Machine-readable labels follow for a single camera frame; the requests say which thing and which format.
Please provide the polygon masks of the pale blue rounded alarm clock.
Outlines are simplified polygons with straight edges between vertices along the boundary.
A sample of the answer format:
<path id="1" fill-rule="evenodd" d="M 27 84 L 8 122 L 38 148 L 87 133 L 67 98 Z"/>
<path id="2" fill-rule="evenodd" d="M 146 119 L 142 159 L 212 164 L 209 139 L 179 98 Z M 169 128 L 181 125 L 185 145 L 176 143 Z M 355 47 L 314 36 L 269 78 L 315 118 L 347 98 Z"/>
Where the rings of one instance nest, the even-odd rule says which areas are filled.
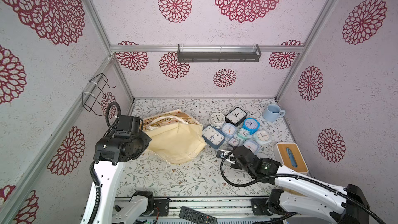
<path id="1" fill-rule="evenodd" d="M 247 149 L 249 149 L 254 155 L 256 155 L 260 150 L 260 145 L 254 140 L 246 140 L 243 144 Z"/>

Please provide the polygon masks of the clear small travel clock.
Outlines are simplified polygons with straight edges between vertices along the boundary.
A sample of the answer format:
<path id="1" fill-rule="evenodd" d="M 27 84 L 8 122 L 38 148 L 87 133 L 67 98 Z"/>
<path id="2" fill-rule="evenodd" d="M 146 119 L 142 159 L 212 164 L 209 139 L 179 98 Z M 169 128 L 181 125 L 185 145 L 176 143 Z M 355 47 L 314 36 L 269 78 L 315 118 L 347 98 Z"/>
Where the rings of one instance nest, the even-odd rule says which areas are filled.
<path id="1" fill-rule="evenodd" d="M 232 147 L 239 147 L 242 146 L 243 142 L 241 140 L 235 139 L 235 138 L 230 138 L 227 140 L 227 143 L 232 146 Z"/>

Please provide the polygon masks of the blue twin bell alarm clock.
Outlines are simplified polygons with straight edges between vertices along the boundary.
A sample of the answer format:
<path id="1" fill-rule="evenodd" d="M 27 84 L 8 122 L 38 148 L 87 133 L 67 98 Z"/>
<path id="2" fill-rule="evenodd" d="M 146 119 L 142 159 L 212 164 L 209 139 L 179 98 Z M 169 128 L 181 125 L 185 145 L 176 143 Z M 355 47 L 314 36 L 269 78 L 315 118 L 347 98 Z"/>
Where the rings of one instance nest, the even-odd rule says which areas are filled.
<path id="1" fill-rule="evenodd" d="M 260 122 L 253 118 L 246 118 L 243 122 L 242 128 L 247 130 L 250 135 L 253 135 L 260 128 Z"/>

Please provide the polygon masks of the beige canvas tote bag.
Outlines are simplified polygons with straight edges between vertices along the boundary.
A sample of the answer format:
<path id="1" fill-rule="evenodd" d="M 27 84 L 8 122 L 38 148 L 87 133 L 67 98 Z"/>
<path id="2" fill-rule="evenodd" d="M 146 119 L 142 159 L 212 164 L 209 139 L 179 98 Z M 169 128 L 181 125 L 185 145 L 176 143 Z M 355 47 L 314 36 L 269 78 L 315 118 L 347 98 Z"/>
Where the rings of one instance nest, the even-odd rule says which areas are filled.
<path id="1" fill-rule="evenodd" d="M 171 164 L 192 161 L 207 145 L 203 125 L 181 109 L 145 118 L 144 132 L 151 138 L 148 149 Z"/>

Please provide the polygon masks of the light blue square alarm clock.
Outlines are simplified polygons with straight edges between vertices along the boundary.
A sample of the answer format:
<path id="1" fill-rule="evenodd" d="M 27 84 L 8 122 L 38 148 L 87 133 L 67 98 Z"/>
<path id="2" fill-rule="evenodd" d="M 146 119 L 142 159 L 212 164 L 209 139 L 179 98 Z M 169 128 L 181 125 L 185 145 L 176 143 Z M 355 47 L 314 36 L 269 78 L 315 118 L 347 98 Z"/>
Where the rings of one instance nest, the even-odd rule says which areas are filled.
<path id="1" fill-rule="evenodd" d="M 221 132 L 226 138 L 230 139 L 233 138 L 237 133 L 237 127 L 231 123 L 226 122 L 221 128 Z"/>

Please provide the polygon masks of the black square alarm clock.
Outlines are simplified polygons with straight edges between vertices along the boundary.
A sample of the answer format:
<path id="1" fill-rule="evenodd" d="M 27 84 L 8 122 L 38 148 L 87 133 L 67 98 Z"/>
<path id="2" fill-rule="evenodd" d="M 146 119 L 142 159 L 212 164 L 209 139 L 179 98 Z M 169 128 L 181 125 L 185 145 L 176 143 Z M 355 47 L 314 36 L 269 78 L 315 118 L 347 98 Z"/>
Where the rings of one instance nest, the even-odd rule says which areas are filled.
<path id="1" fill-rule="evenodd" d="M 226 115 L 226 123 L 230 123 L 238 127 L 241 123 L 244 122 L 246 118 L 247 118 L 247 112 L 241 109 L 240 107 L 236 107 Z"/>

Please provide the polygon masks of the large blue square alarm clock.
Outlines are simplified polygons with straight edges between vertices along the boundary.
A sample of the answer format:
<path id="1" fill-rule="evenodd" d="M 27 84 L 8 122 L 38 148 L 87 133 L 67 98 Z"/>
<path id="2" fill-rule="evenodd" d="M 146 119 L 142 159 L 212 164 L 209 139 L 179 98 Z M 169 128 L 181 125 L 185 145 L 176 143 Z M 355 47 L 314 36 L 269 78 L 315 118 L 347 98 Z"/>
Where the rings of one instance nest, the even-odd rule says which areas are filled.
<path id="1" fill-rule="evenodd" d="M 226 137 L 218 129 L 213 126 L 207 126 L 202 132 L 202 138 L 213 149 L 219 147 L 225 142 Z"/>

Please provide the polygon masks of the mint green square alarm clock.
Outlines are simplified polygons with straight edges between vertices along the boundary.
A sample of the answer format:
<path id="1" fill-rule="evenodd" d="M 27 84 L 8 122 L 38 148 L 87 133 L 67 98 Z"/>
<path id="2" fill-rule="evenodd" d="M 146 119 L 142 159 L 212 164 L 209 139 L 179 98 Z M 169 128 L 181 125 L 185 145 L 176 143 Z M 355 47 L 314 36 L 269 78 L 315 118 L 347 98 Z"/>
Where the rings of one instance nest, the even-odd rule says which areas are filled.
<path id="1" fill-rule="evenodd" d="M 237 133 L 237 140 L 240 140 L 242 142 L 246 141 L 247 139 L 251 138 L 251 134 L 248 130 L 241 128 L 238 133 Z"/>

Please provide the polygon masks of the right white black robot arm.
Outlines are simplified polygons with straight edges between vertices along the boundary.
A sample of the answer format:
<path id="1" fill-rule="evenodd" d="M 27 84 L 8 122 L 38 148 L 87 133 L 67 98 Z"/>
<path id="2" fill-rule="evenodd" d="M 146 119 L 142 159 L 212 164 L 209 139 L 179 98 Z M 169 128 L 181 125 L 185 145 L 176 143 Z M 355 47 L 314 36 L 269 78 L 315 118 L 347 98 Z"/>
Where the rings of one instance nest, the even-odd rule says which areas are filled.
<path id="1" fill-rule="evenodd" d="M 362 191 L 356 185 L 346 187 L 332 185 L 303 175 L 270 158 L 259 158 L 245 146 L 233 150 L 217 150 L 221 166 L 229 162 L 234 169 L 244 170 L 252 180 L 238 184 L 230 181 L 221 171 L 226 183 L 245 188 L 257 183 L 271 184 L 275 188 L 268 196 L 265 212 L 280 215 L 281 220 L 298 214 L 309 215 L 331 224 L 368 224 L 370 219 L 382 224 L 369 206 Z"/>

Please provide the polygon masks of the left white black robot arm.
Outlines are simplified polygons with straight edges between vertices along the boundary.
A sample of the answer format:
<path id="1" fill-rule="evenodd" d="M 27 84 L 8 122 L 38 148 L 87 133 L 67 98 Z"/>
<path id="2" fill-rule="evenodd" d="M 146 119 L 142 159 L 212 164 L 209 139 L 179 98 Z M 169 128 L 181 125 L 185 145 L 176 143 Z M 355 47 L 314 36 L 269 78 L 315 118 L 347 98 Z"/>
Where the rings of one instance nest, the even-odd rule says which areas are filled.
<path id="1" fill-rule="evenodd" d="M 117 207 L 116 191 L 127 162 L 139 158 L 152 139 L 143 131 L 143 119 L 122 115 L 117 102 L 108 105 L 105 119 L 108 130 L 95 145 L 89 166 L 93 183 L 81 223 L 134 224 L 153 213 L 153 194 L 137 191 L 126 206 Z"/>

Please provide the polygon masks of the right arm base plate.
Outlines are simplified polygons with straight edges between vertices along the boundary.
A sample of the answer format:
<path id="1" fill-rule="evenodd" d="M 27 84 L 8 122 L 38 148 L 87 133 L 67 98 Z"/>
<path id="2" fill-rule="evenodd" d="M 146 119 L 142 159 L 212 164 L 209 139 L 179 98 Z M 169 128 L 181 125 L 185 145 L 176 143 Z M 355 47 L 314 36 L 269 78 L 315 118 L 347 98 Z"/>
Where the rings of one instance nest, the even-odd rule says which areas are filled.
<path id="1" fill-rule="evenodd" d="M 255 216 L 279 215 L 278 203 L 276 200 L 266 198 L 253 198 L 250 200 L 253 214 Z"/>

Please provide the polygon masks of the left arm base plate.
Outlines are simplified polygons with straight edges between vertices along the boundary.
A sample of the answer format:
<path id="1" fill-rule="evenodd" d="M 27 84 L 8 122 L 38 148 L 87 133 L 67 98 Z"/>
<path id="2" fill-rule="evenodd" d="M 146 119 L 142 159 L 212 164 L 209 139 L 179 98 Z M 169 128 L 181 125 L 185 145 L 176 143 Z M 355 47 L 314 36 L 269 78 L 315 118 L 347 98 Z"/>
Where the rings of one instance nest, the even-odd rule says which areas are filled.
<path id="1" fill-rule="evenodd" d="M 168 216 L 170 203 L 170 199 L 150 199 L 146 211 L 140 217 Z"/>

